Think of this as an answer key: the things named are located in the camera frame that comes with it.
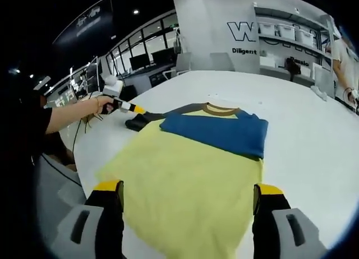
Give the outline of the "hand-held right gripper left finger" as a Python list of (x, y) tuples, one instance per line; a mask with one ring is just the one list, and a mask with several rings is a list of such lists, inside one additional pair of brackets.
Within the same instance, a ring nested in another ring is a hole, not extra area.
[(121, 180), (101, 182), (72, 208), (51, 245), (56, 258), (124, 258), (123, 190)]

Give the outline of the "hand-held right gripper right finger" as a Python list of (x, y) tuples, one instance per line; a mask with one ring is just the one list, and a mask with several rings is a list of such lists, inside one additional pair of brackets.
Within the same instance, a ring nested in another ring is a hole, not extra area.
[(317, 226), (276, 186), (254, 185), (254, 258), (322, 258)]

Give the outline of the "person's left hand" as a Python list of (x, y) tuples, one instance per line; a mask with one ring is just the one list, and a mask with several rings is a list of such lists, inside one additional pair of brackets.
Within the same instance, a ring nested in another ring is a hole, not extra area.
[(113, 107), (113, 98), (110, 96), (105, 96), (105, 95), (97, 96), (96, 101), (98, 103), (98, 110), (96, 111), (98, 114), (107, 115), (107, 114), (111, 114), (111, 112), (116, 110)]

